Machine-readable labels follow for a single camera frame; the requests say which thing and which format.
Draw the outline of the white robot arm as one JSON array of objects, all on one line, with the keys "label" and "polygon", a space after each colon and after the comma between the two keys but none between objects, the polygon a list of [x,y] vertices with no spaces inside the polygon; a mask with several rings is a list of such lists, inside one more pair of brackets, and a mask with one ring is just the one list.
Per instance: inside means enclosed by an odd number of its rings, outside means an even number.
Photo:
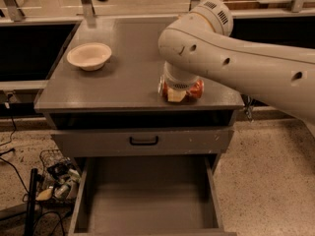
[{"label": "white robot arm", "polygon": [[170,83],[210,79],[315,123],[315,51],[232,38],[233,17],[220,0],[206,0],[166,27],[158,50]]}]

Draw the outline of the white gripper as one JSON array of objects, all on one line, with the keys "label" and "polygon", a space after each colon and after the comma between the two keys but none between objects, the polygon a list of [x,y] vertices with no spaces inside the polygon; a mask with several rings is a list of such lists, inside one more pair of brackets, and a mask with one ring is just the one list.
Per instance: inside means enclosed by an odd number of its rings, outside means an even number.
[{"label": "white gripper", "polygon": [[186,90],[191,88],[199,79],[198,76],[183,71],[168,62],[164,63],[164,81],[170,87],[167,90],[169,102],[181,102],[186,96]]}]

